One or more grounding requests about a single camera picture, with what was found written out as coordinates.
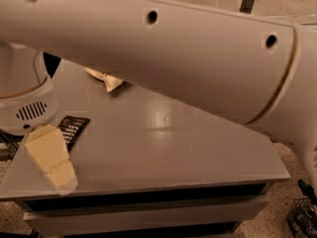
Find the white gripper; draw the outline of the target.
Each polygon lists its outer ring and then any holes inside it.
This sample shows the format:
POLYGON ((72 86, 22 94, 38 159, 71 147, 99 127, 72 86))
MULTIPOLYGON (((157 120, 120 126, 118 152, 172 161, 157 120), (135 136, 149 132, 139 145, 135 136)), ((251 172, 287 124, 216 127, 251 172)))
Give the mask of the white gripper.
POLYGON ((20 136, 41 126, 27 136, 26 151, 56 192, 69 195, 77 188, 78 179, 61 130, 49 124, 57 109, 53 81, 47 78, 33 91, 0 99, 0 130, 20 136))

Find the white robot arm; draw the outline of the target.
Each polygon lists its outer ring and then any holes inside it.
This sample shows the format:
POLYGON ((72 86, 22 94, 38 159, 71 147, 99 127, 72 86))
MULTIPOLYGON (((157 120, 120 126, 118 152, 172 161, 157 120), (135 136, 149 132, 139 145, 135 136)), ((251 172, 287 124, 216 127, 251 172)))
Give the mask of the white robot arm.
POLYGON ((0 0, 0 38, 104 71, 317 162, 317 31, 172 0, 0 0))

